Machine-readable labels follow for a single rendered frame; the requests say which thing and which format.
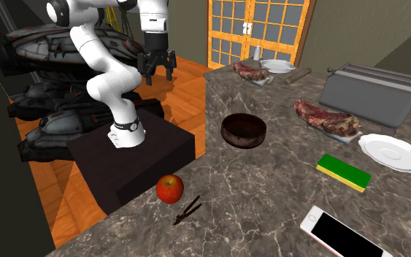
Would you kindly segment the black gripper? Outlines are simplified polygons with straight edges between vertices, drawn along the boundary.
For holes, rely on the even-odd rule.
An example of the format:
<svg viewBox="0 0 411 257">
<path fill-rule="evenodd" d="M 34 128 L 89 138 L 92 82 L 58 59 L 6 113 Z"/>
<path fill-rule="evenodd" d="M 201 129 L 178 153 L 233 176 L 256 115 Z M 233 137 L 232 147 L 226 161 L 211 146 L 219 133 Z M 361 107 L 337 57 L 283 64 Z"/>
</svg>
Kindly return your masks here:
<svg viewBox="0 0 411 257">
<path fill-rule="evenodd" d="M 166 79 L 172 81 L 172 73 L 177 67 L 177 62 L 175 51 L 168 50 L 168 34 L 145 32 L 144 37 L 148 53 L 138 54 L 137 69 L 145 78 L 146 85 L 152 85 L 152 76 L 155 73 L 157 61 L 162 61 L 166 69 Z"/>
</svg>

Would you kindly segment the small raw steak on tray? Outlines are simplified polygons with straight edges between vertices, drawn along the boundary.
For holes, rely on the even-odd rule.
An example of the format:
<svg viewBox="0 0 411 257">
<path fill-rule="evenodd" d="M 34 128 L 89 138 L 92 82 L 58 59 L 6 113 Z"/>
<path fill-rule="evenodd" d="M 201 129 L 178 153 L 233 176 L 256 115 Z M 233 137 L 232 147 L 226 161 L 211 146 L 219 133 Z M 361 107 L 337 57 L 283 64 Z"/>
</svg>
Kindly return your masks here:
<svg viewBox="0 0 411 257">
<path fill-rule="evenodd" d="M 254 69 L 241 61 L 235 61 L 232 68 L 240 77 L 259 87 L 270 84 L 274 80 L 267 69 Z"/>
</svg>

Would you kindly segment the dark robot stand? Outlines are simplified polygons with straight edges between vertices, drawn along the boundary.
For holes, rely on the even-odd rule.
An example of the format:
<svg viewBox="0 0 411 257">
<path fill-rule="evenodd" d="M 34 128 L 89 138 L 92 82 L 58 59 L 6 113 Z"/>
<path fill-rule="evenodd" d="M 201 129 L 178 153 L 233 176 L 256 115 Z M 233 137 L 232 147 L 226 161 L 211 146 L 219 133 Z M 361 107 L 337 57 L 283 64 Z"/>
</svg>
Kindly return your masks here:
<svg viewBox="0 0 411 257">
<path fill-rule="evenodd" d="M 194 161 L 195 136 L 144 110 L 137 110 L 146 130 L 141 145 L 116 148 L 107 124 L 67 143 L 96 203 L 106 214 L 118 210 Z"/>
</svg>

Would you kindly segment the dark brown bowl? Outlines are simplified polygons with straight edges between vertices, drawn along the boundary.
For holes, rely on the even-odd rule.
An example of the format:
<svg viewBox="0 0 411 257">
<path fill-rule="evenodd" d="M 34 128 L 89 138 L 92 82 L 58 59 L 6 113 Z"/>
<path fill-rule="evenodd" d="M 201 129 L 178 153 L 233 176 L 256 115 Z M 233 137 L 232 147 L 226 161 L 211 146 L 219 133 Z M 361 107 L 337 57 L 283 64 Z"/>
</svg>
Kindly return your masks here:
<svg viewBox="0 0 411 257">
<path fill-rule="evenodd" d="M 255 115 L 234 113 L 223 119 L 221 136 L 234 147 L 255 148 L 265 140 L 266 124 Z"/>
</svg>

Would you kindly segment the orange framed glass door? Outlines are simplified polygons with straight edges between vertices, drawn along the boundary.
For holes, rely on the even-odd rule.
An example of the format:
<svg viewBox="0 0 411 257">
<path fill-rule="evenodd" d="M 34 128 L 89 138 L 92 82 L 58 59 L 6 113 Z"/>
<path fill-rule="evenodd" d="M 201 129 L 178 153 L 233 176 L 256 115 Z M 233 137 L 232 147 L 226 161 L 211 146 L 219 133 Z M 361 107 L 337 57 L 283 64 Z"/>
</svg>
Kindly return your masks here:
<svg viewBox="0 0 411 257">
<path fill-rule="evenodd" d="M 207 66 L 219 69 L 260 48 L 262 59 L 298 66 L 317 0 L 208 0 Z"/>
</svg>

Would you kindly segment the dark grey machine sculpture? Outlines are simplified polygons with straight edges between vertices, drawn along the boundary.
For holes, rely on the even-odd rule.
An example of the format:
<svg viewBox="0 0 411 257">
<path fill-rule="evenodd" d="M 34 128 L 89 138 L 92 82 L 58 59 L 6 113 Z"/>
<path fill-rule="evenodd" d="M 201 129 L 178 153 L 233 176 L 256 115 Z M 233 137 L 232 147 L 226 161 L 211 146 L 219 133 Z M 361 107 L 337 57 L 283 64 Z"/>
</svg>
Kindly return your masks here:
<svg viewBox="0 0 411 257">
<path fill-rule="evenodd" d="M 74 46 L 69 29 L 55 24 L 0 32 L 0 70 L 5 76 L 35 72 L 41 82 L 13 96 L 8 115 L 39 125 L 18 144 L 23 162 L 71 161 L 67 142 L 113 121 L 109 107 L 91 98 L 98 75 Z"/>
</svg>

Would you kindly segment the white baking dish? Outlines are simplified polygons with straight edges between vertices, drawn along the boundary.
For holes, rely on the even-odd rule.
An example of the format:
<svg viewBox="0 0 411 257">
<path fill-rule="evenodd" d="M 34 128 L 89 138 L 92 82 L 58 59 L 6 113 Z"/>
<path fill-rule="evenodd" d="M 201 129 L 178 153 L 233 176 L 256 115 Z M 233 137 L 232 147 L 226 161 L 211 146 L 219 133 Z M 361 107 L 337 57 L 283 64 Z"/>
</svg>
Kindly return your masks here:
<svg viewBox="0 0 411 257">
<path fill-rule="evenodd" d="M 286 74 L 296 68 L 292 63 L 278 59 L 261 60 L 260 66 L 275 74 Z"/>
</svg>

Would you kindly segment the red apple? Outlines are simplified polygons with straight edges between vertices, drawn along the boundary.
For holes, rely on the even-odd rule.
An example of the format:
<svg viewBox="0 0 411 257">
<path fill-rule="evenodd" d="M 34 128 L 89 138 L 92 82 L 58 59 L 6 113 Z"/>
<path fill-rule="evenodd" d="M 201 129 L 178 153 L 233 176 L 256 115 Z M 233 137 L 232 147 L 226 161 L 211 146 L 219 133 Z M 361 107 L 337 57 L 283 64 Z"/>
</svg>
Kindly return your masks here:
<svg viewBox="0 0 411 257">
<path fill-rule="evenodd" d="M 174 174 L 164 175 L 155 186 L 157 197 L 164 203 L 178 202 L 184 191 L 184 184 L 180 177 Z"/>
</svg>

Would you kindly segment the brown wooden stick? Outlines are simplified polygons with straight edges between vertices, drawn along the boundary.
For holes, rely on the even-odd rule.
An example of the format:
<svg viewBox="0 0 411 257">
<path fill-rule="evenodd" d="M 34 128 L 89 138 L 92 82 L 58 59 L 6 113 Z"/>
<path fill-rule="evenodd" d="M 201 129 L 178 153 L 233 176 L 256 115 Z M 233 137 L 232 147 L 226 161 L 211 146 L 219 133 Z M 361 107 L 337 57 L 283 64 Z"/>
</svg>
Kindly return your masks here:
<svg viewBox="0 0 411 257">
<path fill-rule="evenodd" d="M 287 77 L 284 80 L 284 84 L 289 85 L 291 83 L 294 83 L 297 80 L 299 80 L 299 79 L 303 78 L 304 76 L 306 76 L 307 74 L 309 74 L 311 71 L 312 71 L 311 68 L 302 69 L 302 70 L 298 71 L 297 73 L 292 74 L 291 76 Z"/>
</svg>

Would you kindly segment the black tongs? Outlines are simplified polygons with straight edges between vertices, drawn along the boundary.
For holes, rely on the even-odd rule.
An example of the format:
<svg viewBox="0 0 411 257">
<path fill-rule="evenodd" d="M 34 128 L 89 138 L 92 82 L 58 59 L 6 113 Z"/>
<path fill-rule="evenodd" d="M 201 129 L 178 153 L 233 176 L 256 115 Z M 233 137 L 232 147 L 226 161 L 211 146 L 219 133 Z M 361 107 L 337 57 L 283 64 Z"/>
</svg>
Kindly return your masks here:
<svg viewBox="0 0 411 257">
<path fill-rule="evenodd" d="M 176 216 L 175 222 L 173 223 L 174 226 L 182 222 L 185 218 L 187 218 L 190 214 L 195 212 L 200 206 L 202 206 L 202 203 L 196 205 L 194 207 L 194 204 L 200 199 L 200 196 L 197 196 L 184 210 L 181 214 Z"/>
</svg>

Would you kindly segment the large raw steak on tray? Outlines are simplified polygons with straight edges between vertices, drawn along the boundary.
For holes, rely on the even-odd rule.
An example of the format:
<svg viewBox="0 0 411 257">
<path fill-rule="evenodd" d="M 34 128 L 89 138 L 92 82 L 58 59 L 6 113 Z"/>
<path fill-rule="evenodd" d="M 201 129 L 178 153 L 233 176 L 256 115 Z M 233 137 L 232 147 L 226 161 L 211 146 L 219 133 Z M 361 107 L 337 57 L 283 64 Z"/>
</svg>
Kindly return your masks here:
<svg viewBox="0 0 411 257">
<path fill-rule="evenodd" d="M 309 126 L 346 145 L 362 135 L 360 124 L 354 115 L 328 112 L 303 99 L 296 100 L 293 107 L 296 114 Z"/>
</svg>

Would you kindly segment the grey toaster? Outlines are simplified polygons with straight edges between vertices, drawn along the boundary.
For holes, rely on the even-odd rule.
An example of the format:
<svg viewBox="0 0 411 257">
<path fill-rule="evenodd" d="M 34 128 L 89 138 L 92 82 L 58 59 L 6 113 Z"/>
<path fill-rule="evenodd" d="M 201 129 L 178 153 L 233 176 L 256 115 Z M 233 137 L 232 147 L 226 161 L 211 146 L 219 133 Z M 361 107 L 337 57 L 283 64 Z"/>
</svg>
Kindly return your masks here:
<svg viewBox="0 0 411 257">
<path fill-rule="evenodd" d="M 333 69 L 319 99 L 321 108 L 355 115 L 394 136 L 411 113 L 411 75 L 347 63 Z"/>
</svg>

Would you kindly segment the green and yellow sponge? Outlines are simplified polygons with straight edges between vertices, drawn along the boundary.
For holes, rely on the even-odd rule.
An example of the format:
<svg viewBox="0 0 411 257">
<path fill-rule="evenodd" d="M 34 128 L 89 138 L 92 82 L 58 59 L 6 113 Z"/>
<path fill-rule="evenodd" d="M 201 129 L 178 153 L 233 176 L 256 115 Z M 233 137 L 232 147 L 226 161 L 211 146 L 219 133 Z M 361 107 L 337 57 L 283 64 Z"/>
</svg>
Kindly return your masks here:
<svg viewBox="0 0 411 257">
<path fill-rule="evenodd" d="M 325 154 L 319 160 L 316 169 L 359 192 L 366 189 L 372 178 L 369 173 L 361 171 L 329 154 Z"/>
</svg>

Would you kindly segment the white plate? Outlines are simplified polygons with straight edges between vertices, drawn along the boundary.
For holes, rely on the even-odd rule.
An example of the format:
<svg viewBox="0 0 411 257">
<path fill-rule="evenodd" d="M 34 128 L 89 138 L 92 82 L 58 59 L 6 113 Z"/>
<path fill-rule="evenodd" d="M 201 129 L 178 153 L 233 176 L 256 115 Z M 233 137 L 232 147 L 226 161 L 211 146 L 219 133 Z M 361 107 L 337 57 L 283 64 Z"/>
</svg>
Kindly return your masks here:
<svg viewBox="0 0 411 257">
<path fill-rule="evenodd" d="M 358 141 L 362 151 L 379 164 L 411 173 L 411 144 L 382 134 L 367 134 Z"/>
</svg>

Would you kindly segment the white smartphone with black screen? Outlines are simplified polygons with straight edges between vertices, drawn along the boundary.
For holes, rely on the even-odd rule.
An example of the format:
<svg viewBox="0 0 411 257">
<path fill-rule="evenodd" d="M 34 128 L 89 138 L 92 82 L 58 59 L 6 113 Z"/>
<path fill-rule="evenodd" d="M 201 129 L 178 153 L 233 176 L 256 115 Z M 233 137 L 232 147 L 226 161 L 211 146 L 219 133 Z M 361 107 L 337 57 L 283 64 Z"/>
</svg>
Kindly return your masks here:
<svg viewBox="0 0 411 257">
<path fill-rule="evenodd" d="M 393 257 L 317 206 L 312 206 L 300 228 L 338 257 Z"/>
</svg>

